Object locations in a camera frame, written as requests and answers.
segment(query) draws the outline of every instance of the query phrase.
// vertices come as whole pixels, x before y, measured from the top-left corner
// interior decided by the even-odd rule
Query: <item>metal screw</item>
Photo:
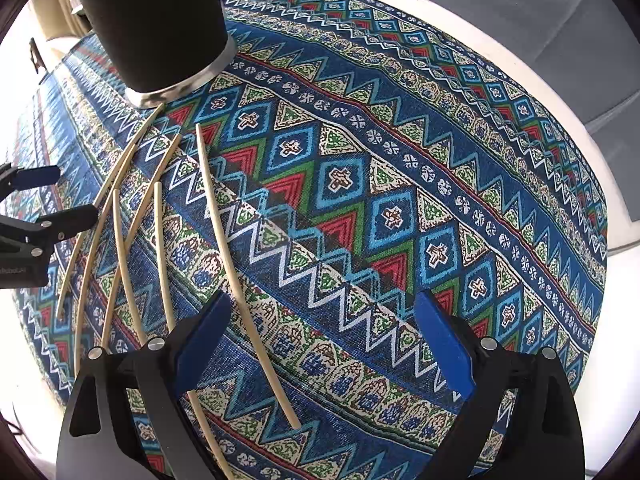
[[[552,359],[556,358],[556,351],[553,348],[549,347],[549,346],[545,346],[542,349],[542,355],[544,357],[546,357],[547,359],[552,360]]]
[[[498,348],[498,343],[493,337],[483,337],[480,340],[480,346],[485,350],[495,350]]]
[[[149,350],[155,352],[156,350],[161,349],[164,346],[164,339],[161,337],[155,337],[151,341],[149,341],[148,345]]]
[[[97,359],[101,355],[102,355],[102,348],[100,348],[99,346],[94,346],[93,348],[91,348],[91,350],[87,352],[87,357],[91,360]]]

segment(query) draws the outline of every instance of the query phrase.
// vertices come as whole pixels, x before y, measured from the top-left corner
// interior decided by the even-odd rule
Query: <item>black bracket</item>
[[[463,319],[445,314],[423,291],[414,316],[449,387],[465,403],[420,480],[471,475],[508,389],[516,403],[494,464],[482,480],[582,480],[584,446],[574,396],[553,348],[537,354],[505,350],[478,338]]]
[[[66,407],[56,478],[82,480],[89,470],[95,480],[169,478],[150,467],[138,439],[126,393],[136,388],[174,478],[226,480],[178,400],[196,388],[230,319],[229,297],[217,292],[196,316],[140,350],[90,349]]]
[[[0,202],[17,190],[50,186],[60,178],[57,166],[32,170],[0,166]],[[54,245],[95,225],[92,204],[65,209],[25,222],[0,215],[0,288],[46,286]]]

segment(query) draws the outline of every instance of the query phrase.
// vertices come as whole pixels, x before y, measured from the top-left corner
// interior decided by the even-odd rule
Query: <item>blue patterned tablecloth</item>
[[[478,335],[523,352],[555,347],[575,389],[602,303],[607,213],[593,171],[546,108],[454,38],[381,2],[222,1],[236,58],[168,105],[121,197],[128,226],[182,132],[162,177],[177,318],[226,289],[194,143],[202,124],[246,299],[303,424],[287,424],[234,314],[199,393],[239,478],[420,473],[462,403],[415,327],[413,299],[425,288]],[[149,41],[162,41],[162,31]],[[197,41],[197,31],[184,41]],[[58,164],[62,179],[12,196],[9,215],[33,219],[94,198],[149,113],[123,91],[98,38],[84,38],[42,83],[11,154],[22,166]],[[163,334],[154,244],[150,209],[129,268],[145,329]],[[58,321],[72,246],[57,246],[48,287],[16,293],[61,402],[73,386],[71,320],[88,251]],[[102,331],[115,266],[107,228],[85,349]],[[122,292],[110,346],[138,346]],[[135,392],[131,402],[145,449],[164,470]],[[494,459],[513,402],[510,392],[478,470]]]

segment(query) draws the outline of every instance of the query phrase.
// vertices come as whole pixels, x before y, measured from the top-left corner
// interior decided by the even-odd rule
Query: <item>blue clamp pad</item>
[[[227,294],[216,293],[202,310],[204,312],[198,314],[200,319],[197,325],[191,330],[175,359],[174,391],[177,397],[196,389],[231,320],[231,300]]]
[[[471,356],[456,336],[440,305],[425,291],[415,297],[414,317],[449,388],[467,400],[476,389]]]
[[[43,166],[32,170],[18,170],[11,179],[11,186],[18,191],[34,187],[51,186],[60,179],[60,168]]]

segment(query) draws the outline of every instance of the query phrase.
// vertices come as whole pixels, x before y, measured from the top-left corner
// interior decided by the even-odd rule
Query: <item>thin wooden stick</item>
[[[127,156],[127,152],[131,149],[132,146],[135,146],[138,141],[142,138],[142,136],[149,129],[151,124],[156,120],[158,114],[164,109],[164,104],[161,104],[158,108],[156,108],[148,118],[145,119],[145,122],[142,123],[142,126],[137,130],[136,135],[129,141],[129,143],[124,148],[123,152],[116,160],[116,163],[111,168],[107,178],[102,183],[100,187],[100,191],[98,191],[98,195],[94,198],[94,206],[98,207],[102,203],[102,199],[104,199],[105,195],[109,190],[109,186],[111,182],[115,178],[116,174],[120,171],[124,160]],[[76,244],[74,245],[74,250],[71,253],[71,257],[69,258],[69,264],[66,266],[65,279],[62,281],[62,286],[60,287],[60,291],[58,293],[58,304],[56,305],[56,316],[58,319],[63,318],[64,309],[63,305],[65,303],[65,296],[69,290],[69,285],[71,284],[71,275],[73,274],[74,267],[76,266],[76,260],[78,259],[78,254],[80,254],[80,249],[82,247],[82,242],[84,242],[84,238],[87,236],[87,231],[82,231],[78,237],[76,238]]]
[[[146,343],[146,334],[142,328],[142,320],[136,306],[136,295],[131,285],[131,276],[129,275],[129,266],[127,265],[127,251],[124,248],[124,240],[122,238],[122,215],[120,212],[120,190],[115,187],[113,189],[113,233],[116,239],[116,251],[118,252],[118,265],[120,266],[120,275],[122,277],[122,286],[124,287],[124,295],[129,305],[129,313],[133,322],[133,328],[138,335],[140,344]]]
[[[164,231],[162,228],[162,182],[156,182],[154,187],[154,217],[156,219],[156,257],[158,258],[158,275],[160,276],[160,293],[164,316],[169,332],[175,328],[174,304],[169,292],[169,275],[166,270],[166,255],[164,254]]]
[[[218,251],[220,257],[222,257],[222,263],[225,266],[226,276],[228,277],[231,291],[236,298],[238,309],[240,310],[240,316],[242,318],[242,324],[251,340],[251,344],[254,346],[255,354],[258,357],[258,361],[262,365],[262,370],[267,376],[267,380],[271,385],[271,389],[280,403],[280,407],[284,412],[289,424],[294,430],[298,430],[300,421],[296,412],[293,410],[287,394],[285,393],[280,380],[273,369],[273,364],[269,359],[267,350],[262,344],[260,334],[254,325],[254,319],[251,316],[249,306],[244,300],[244,292],[238,280],[238,274],[234,267],[234,262],[231,259],[231,253],[229,252],[229,246],[226,243],[225,229],[222,227],[222,221],[220,220],[220,213],[218,212],[218,204],[216,203],[216,197],[213,191],[213,183],[211,181],[211,174],[209,172],[209,157],[207,156],[207,150],[205,149],[204,139],[202,138],[202,130],[200,124],[196,124],[196,138],[198,141],[198,157],[200,158],[200,172],[204,181],[204,189],[207,195],[207,206],[209,207],[209,215],[211,216],[211,224],[213,225],[213,231],[216,234],[216,242],[218,243]]]
[[[142,223],[142,219],[145,217],[146,208],[149,206],[151,202],[151,197],[154,192],[154,184],[160,180],[160,177],[164,173],[167,165],[169,164],[169,160],[174,156],[174,152],[180,144],[180,140],[182,139],[181,134],[177,134],[174,139],[171,141],[169,148],[166,150],[166,153],[160,160],[160,163],[156,167],[154,174],[151,177],[151,181],[149,182],[149,186],[146,188],[145,194],[140,201],[140,205],[136,210],[136,213],[133,217],[133,221],[131,222],[131,226],[129,227],[129,233],[127,234],[127,238],[124,241],[124,249],[125,253],[129,253],[131,246],[133,245],[133,240],[136,238],[136,232],[140,224]],[[104,313],[104,324],[102,326],[102,339],[100,346],[103,348],[107,348],[109,345],[109,334],[111,331],[111,323],[113,322],[113,311],[116,306],[116,298],[118,297],[118,290],[120,288],[120,266],[116,268],[116,273],[113,277],[113,283],[111,285],[111,292],[109,294],[109,301],[107,302],[107,310]]]
[[[234,472],[231,470],[231,466],[229,462],[226,461],[224,453],[220,449],[220,446],[216,442],[216,437],[213,435],[211,428],[209,427],[209,421],[207,420],[207,416],[204,414],[202,409],[202,405],[200,404],[200,399],[198,398],[198,393],[194,390],[187,392],[187,396],[189,397],[189,402],[191,403],[191,407],[193,408],[193,413],[198,419],[198,424],[200,425],[200,429],[204,434],[204,438],[209,444],[211,451],[213,452],[213,456],[216,457],[216,461],[222,469],[222,472],[228,478],[228,480],[234,480]]]
[[[100,236],[102,235],[102,230],[104,229],[104,224],[107,221],[107,217],[111,212],[111,205],[113,205],[113,190],[116,188],[120,188],[122,181],[124,180],[127,171],[129,171],[129,165],[131,160],[133,159],[133,155],[136,153],[136,146],[133,145],[129,148],[125,156],[125,160],[118,171],[118,175],[116,176],[116,180],[113,183],[113,188],[109,192],[107,197],[107,201],[104,203],[104,207],[102,208],[102,212],[100,213],[100,218],[98,218],[98,223],[95,226],[94,230],[94,238],[91,240],[91,246],[89,248],[89,254],[86,258],[86,265],[84,266],[84,273],[82,274],[82,285],[80,287],[80,297],[78,299],[78,308],[76,309],[76,332],[74,333],[74,374],[75,377],[78,376],[78,372],[80,371],[80,346],[81,346],[81,337],[82,337],[82,322],[84,316],[84,304],[86,303],[86,298],[89,294],[89,283],[91,282],[91,273],[94,271],[94,260],[95,255],[98,251],[98,245],[100,244]]]
[[[154,186],[155,200],[154,200],[154,217],[156,219],[156,256],[158,257],[158,276],[160,278],[160,291],[162,292],[162,306],[164,306],[164,314],[166,316],[166,325],[169,332],[175,328],[175,316],[174,316],[174,304],[171,301],[171,295],[169,294],[169,275],[166,269],[166,255],[164,254],[164,233],[162,229],[162,182],[156,182]],[[202,429],[204,438],[211,448],[213,456],[216,458],[220,469],[228,478],[228,480],[234,480],[234,473],[231,471],[231,467],[226,461],[224,453],[220,449],[220,446],[216,442],[216,437],[213,435],[211,428],[209,427],[209,421],[207,420],[198,393],[194,390],[187,392],[189,402],[193,408],[193,413],[198,420],[198,424]]]

